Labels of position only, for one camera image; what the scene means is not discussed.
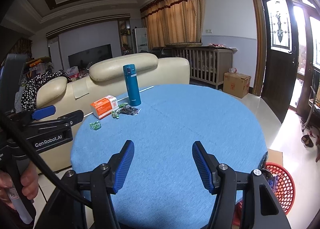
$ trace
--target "crib railing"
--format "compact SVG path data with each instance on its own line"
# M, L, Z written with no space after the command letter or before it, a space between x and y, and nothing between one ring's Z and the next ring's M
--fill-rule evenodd
M212 48L174 48L173 55L189 61L190 78L218 85L223 83L223 75L232 67L232 50Z

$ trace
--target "round table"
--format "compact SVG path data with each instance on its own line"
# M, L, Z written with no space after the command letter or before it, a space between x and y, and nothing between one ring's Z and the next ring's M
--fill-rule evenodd
M137 229L201 228L215 196L202 184L192 144L200 140L220 163L250 173L267 151L261 127L240 101L209 87L159 85L140 97L136 116L109 115L99 130L89 126L95 116L83 121L72 147L73 169L82 173L107 163L130 139L134 157L123 188L112 195L119 222Z

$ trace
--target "red basket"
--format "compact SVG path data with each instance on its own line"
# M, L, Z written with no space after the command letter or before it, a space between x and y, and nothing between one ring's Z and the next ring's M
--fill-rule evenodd
M272 174L279 176L278 184L276 187L277 191L275 192L275 194L284 212L287 214L293 206L296 194L292 176L290 176L289 172L284 167L276 163L267 162L266 168L270 170ZM236 204L235 212L233 215L233 225L240 225L241 209L242 201Z

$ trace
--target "human hand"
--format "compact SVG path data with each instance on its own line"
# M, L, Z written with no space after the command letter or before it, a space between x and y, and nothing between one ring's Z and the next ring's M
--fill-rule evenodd
M36 171L36 166L30 162L27 169L21 175L20 181L23 186L22 194L29 200L34 199L39 190L38 185L39 176ZM4 202L12 209L15 209L5 189L12 187L12 179L9 174L0 170L0 201Z

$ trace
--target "white wall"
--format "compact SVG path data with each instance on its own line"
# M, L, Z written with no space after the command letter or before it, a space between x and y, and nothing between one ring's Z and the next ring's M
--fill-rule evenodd
M203 45L236 47L233 66L251 76L253 87L257 61L257 28L252 0L206 0Z
M131 19L130 18L130 28L131 28L131 31L135 28L142 28L142 20L141 20L141 16L140 18L136 18L136 19Z
M56 40L57 40L56 42L50 44L51 61L53 63L55 72L63 69L61 58L60 58L58 39L56 38Z
M118 21L79 27L59 35L64 69L70 68L68 56L90 48L111 44L112 57L121 56Z
M257 38L252 0L205 0L203 35Z
M48 57L49 56L49 48L47 38L41 35L34 35L30 37L32 40L31 52L32 57L35 59L40 57Z
M90 19L90 18L101 17L101 16L106 16L106 15L125 14L125 13L130 14L130 19L139 19L141 21L141 15L140 15L139 9L113 9L113 10L107 10L107 11L87 13L87 14L83 14L80 16L67 18L65 20L59 21L58 23L49 25L49 26L39 30L33 36L31 36L29 38L32 40L32 46L31 46L32 56L34 58L49 56L46 33L50 32L52 30L55 30L57 28L60 28L60 27L63 27L63 26L66 26L66 25L69 25L69 24L72 24L75 22Z

